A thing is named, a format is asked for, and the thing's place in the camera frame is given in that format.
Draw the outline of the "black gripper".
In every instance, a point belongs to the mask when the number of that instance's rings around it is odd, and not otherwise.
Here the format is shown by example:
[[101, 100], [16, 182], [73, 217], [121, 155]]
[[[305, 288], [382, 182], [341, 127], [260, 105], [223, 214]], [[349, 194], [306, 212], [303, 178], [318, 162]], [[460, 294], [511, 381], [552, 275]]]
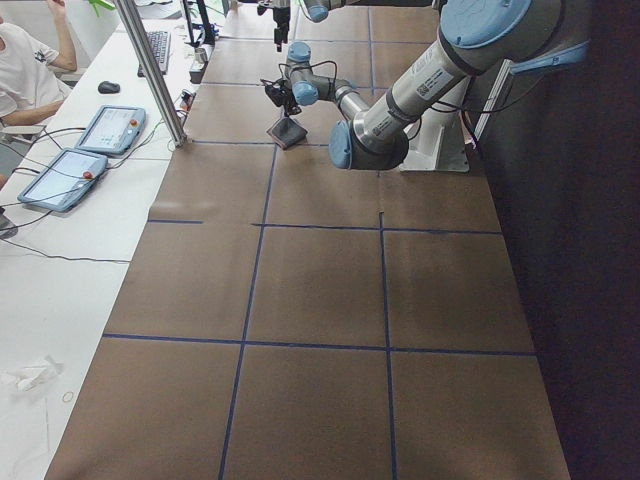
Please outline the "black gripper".
[[299, 114], [300, 106], [298, 105], [297, 101], [293, 97], [291, 97], [283, 102], [283, 110], [285, 114]]
[[274, 29], [274, 44], [276, 46], [276, 51], [281, 52], [282, 42], [288, 43], [288, 39], [289, 39], [289, 23], [291, 19], [291, 8], [289, 6], [275, 7], [273, 9], [273, 19], [277, 25], [277, 28]]

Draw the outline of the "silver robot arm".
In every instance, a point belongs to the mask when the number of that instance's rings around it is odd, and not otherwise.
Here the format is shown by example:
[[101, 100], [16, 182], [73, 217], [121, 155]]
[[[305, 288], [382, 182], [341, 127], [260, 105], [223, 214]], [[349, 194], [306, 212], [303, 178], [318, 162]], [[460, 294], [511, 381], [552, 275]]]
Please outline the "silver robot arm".
[[[328, 17], [332, 10], [343, 8], [347, 5], [354, 4], [354, 1], [344, 0], [303, 0], [303, 12], [313, 23], [319, 23]], [[264, 7], [272, 11], [274, 28], [274, 44], [278, 52], [282, 51], [282, 45], [288, 43], [290, 19], [291, 19], [291, 1], [276, 0], [267, 1]]]
[[329, 141], [336, 167], [390, 170], [409, 152], [406, 127], [463, 80], [502, 60], [516, 75], [583, 61], [593, 10], [591, 1], [447, 1], [436, 41], [374, 105], [348, 81], [314, 74], [304, 42], [290, 45], [283, 79], [298, 105], [330, 101], [342, 113]]

